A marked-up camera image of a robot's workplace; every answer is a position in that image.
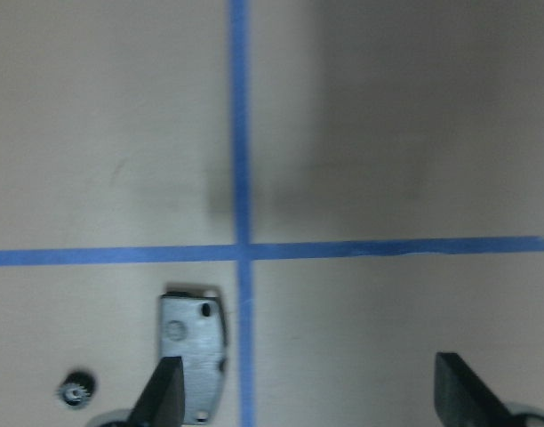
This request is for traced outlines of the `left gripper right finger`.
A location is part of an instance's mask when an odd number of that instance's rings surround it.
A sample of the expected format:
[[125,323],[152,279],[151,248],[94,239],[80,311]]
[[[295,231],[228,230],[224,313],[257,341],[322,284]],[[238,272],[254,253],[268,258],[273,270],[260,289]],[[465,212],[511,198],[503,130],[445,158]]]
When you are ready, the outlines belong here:
[[455,352],[434,362],[434,409],[443,426],[544,426],[544,414],[503,403]]

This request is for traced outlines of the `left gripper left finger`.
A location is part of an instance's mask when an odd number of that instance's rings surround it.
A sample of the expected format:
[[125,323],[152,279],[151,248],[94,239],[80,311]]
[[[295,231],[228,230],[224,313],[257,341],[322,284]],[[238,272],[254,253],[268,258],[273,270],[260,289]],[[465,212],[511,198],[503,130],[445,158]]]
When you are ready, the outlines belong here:
[[184,424],[185,385],[182,357],[159,360],[128,415],[101,415],[88,426],[178,427]]

